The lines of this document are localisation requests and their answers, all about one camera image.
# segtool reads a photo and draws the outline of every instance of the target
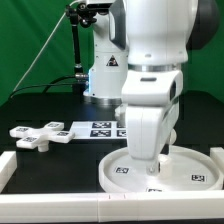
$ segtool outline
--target cable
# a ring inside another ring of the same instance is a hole
[[[50,85],[51,85],[51,84],[55,84],[55,83],[60,82],[60,81],[63,81],[63,80],[65,80],[65,79],[74,79],[74,78],[75,78],[74,75],[70,75],[70,76],[62,76],[62,77],[57,78],[57,79],[55,79],[54,81],[52,81],[52,82],[50,83]],[[46,93],[46,92],[48,91],[48,89],[50,89],[50,88],[51,88],[51,86],[46,86],[46,88],[43,90],[42,93]]]
[[[72,3],[70,3],[70,6],[74,5],[75,3],[78,2],[82,2],[83,0],[76,0],[73,1]],[[15,88],[13,89],[13,92],[15,92],[19,85],[23,82],[23,80],[27,77],[27,75],[30,73],[30,71],[32,70],[33,66],[36,64],[36,62],[38,61],[39,57],[42,55],[43,51],[45,50],[45,48],[47,47],[48,43],[50,42],[50,40],[52,39],[53,35],[55,34],[55,32],[57,31],[59,25],[61,24],[62,20],[65,17],[65,13],[63,13],[62,17],[59,19],[58,23],[56,24],[55,28],[53,29],[53,31],[51,32],[50,36],[48,37],[47,41],[45,42],[45,44],[43,45],[43,47],[41,48],[40,52],[37,54],[37,56],[35,57],[35,59],[33,60],[33,62],[31,63],[30,67],[28,68],[28,70],[24,73],[24,75],[22,76],[22,78],[19,80],[19,82],[16,84]]]
[[[32,86],[26,86],[20,89],[17,89],[15,91],[13,91],[10,95],[8,99],[11,99],[17,92],[20,92],[22,90],[26,90],[26,89],[32,89],[32,88],[40,88],[40,87],[57,87],[57,86],[72,86],[74,85],[76,82],[73,83],[61,83],[61,84],[43,84],[43,85],[32,85]]]

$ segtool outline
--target white circular plate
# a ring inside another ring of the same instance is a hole
[[[127,148],[114,151],[100,162],[100,185],[108,193],[222,189],[223,175],[202,153],[170,146],[169,156],[160,155],[159,160],[161,172],[151,176],[146,162],[133,160]]]

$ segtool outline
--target green backdrop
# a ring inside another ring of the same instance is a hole
[[[28,69],[69,3],[71,0],[0,1],[0,105]],[[204,49],[189,52],[189,62],[183,71],[185,91],[206,91],[224,102],[224,1],[217,3],[221,13],[219,31]],[[80,41],[82,63],[88,71],[93,63],[91,28],[80,29]],[[71,75],[73,66],[71,27],[65,18],[20,87],[47,84],[57,77]],[[71,91],[68,87],[52,90]]]

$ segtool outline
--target warning label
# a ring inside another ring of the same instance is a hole
[[[107,66],[119,66],[114,55],[111,56],[110,60],[107,63]]]

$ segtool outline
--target black tabletop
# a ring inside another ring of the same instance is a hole
[[[41,128],[50,121],[64,122],[65,130],[69,130],[73,121],[115,120],[115,108],[85,103],[71,93],[21,94],[7,101],[0,107],[0,152],[16,151],[18,168],[2,194],[103,192],[98,164],[108,153],[125,147],[126,140],[50,143],[48,152],[39,153],[37,149],[16,148],[16,139],[9,136],[9,130],[16,126]],[[175,130],[175,145],[209,154],[210,147],[224,145],[224,104],[203,92],[182,95]],[[219,221],[190,223],[223,223]]]

